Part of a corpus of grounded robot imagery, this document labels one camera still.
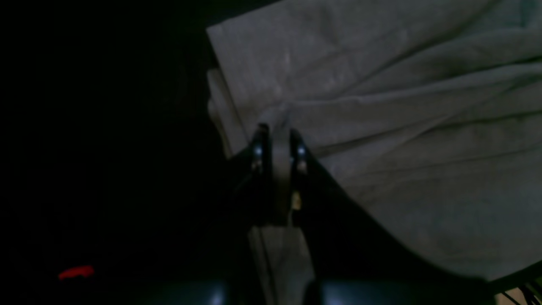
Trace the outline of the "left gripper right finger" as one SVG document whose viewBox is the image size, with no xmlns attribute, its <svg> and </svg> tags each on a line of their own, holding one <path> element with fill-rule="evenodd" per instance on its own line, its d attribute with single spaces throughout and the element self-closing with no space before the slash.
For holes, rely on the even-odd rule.
<svg viewBox="0 0 542 305">
<path fill-rule="evenodd" d="M 422 259 L 355 203 L 290 134 L 293 185 L 301 208 L 293 220 L 304 235 L 315 280 L 305 305 L 494 305 L 488 282 Z"/>
</svg>

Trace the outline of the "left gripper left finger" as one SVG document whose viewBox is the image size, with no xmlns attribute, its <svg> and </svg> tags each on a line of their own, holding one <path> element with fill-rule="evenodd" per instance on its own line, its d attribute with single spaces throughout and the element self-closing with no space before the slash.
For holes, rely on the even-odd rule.
<svg viewBox="0 0 542 305">
<path fill-rule="evenodd" d="M 271 134 L 259 124 L 249 145 L 218 172 L 216 194 L 190 239 L 188 305 L 267 305 L 249 235 L 265 223 L 271 193 Z"/>
</svg>

